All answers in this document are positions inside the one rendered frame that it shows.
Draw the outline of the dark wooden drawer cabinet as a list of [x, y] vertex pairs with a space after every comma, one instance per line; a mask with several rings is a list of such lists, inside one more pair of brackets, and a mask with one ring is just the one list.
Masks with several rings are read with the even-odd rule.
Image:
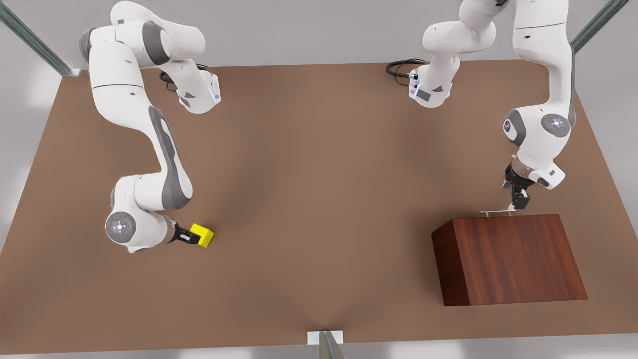
[[447, 306], [588, 297], [558, 214], [455, 218], [431, 236]]

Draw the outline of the silver frame post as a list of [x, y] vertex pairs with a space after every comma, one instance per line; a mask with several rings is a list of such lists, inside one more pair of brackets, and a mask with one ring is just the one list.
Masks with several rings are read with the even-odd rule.
[[571, 40], [570, 45], [574, 54], [577, 54], [628, 2], [629, 0], [609, 0]]
[[345, 359], [340, 348], [343, 331], [309, 331], [306, 335], [309, 346], [319, 346], [319, 359]]
[[52, 48], [48, 47], [22, 20], [0, 0], [0, 22], [4, 23], [19, 39], [45, 61], [62, 77], [78, 77], [80, 69], [73, 69], [66, 64]]

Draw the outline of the yellow square block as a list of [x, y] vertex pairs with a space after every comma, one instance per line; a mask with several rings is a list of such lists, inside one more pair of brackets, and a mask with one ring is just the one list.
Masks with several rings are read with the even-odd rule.
[[212, 230], [200, 226], [196, 223], [191, 226], [189, 231], [191, 232], [191, 242], [203, 248], [209, 247], [209, 244], [214, 237], [214, 232]]

